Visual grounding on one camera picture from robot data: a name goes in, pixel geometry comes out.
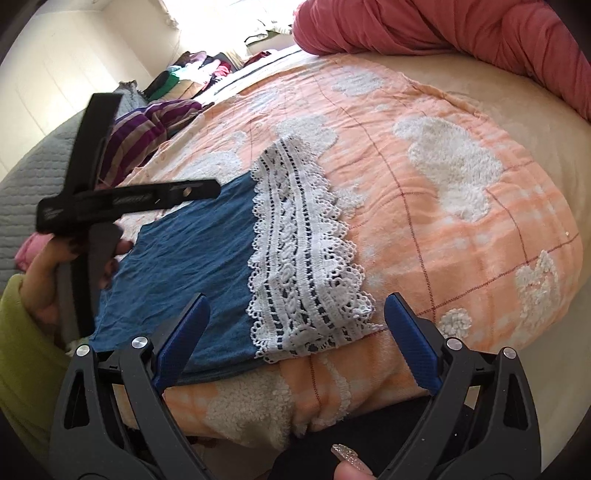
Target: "peach blanket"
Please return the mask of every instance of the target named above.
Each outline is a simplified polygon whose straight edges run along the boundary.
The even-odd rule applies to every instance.
[[[373,322],[383,323],[383,302],[399,291],[445,335],[497,352],[522,348],[566,312],[582,243],[548,175],[470,105],[358,57],[313,60],[247,88],[199,116],[127,182],[226,183],[288,135],[320,154],[365,267],[363,289],[376,300]],[[123,219],[125,235],[164,214]],[[423,394],[386,330],[173,387],[165,400],[187,434],[282,448],[291,432]]]

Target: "green clothing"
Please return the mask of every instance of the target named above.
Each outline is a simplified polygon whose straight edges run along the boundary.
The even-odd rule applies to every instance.
[[[0,299],[0,408],[23,444],[45,465],[53,412],[70,358],[22,306],[23,278],[14,275]]]
[[[162,98],[164,95],[166,95],[170,90],[173,89],[173,87],[180,82],[180,79],[178,78],[178,75],[176,75],[176,72],[171,72],[168,75],[168,78],[166,79],[166,82],[164,82],[164,85],[162,85],[158,90],[156,90],[151,96],[150,98],[148,98],[149,102],[153,102],[155,100],[158,100],[160,98]]]

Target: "pink pillow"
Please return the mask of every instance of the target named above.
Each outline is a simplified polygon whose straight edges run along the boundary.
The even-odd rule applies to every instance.
[[[315,55],[467,53],[531,77],[591,120],[591,66],[542,0],[307,0],[293,31]]]
[[[14,257],[17,268],[23,272],[26,272],[31,266],[31,263],[35,257],[41,250],[43,250],[43,248],[47,245],[47,242],[52,238],[53,235],[50,233],[42,235],[36,232],[27,238],[18,249],[18,252]]]

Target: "blue clamp pad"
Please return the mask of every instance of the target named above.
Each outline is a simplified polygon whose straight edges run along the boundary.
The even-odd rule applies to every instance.
[[[439,359],[418,327],[415,314],[391,294],[384,304],[384,318],[418,386],[436,395],[442,385]]]
[[[176,384],[209,323],[211,308],[207,297],[198,296],[185,312],[158,353],[152,385],[160,394]]]

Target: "fingernail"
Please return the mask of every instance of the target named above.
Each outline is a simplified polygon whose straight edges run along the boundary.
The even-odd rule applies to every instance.
[[[335,457],[339,459],[339,462],[349,462],[360,472],[367,473],[368,475],[373,475],[373,472],[369,469],[369,467],[365,465],[361,460],[359,460],[359,456],[357,455],[357,452],[355,452],[355,450],[347,447],[346,445],[335,443],[330,448],[330,451],[335,454]]]

